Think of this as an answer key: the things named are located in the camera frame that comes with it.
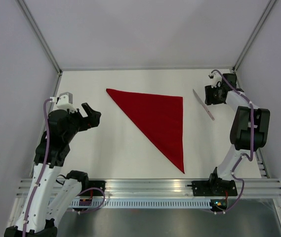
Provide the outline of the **red cloth napkin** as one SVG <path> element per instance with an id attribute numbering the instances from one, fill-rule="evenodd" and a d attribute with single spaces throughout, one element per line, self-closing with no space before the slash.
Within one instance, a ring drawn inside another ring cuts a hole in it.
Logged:
<path id="1" fill-rule="evenodd" d="M 110 88 L 106 92 L 152 144 L 184 173 L 183 98 Z"/>

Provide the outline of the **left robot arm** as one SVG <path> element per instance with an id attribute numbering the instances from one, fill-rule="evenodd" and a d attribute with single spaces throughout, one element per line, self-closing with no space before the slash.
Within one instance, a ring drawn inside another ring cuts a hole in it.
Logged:
<path id="1" fill-rule="evenodd" d="M 90 190 L 88 174 L 72 170 L 62 189 L 51 200 L 52 189 L 60 175 L 65 158 L 70 151 L 70 142 L 78 132 L 97 127 L 101 113 L 87 103 L 82 108 L 87 116 L 71 104 L 48 113 L 44 110 L 45 132 L 36 148 L 33 178 L 20 217 L 6 228 L 6 237 L 55 237 L 59 223 L 72 200 L 84 196 Z"/>

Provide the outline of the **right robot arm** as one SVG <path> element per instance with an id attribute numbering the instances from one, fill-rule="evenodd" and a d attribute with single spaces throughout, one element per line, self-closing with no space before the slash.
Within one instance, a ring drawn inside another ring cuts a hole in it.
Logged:
<path id="1" fill-rule="evenodd" d="M 237 87 L 234 73 L 213 70 L 209 77 L 214 81 L 205 87 L 205 104 L 226 104 L 235 112 L 230 131 L 231 147 L 224 160 L 210 174 L 206 188 L 211 196 L 236 196 L 235 172 L 244 160 L 253 161 L 254 153 L 266 145 L 270 111 L 259 108 Z"/>

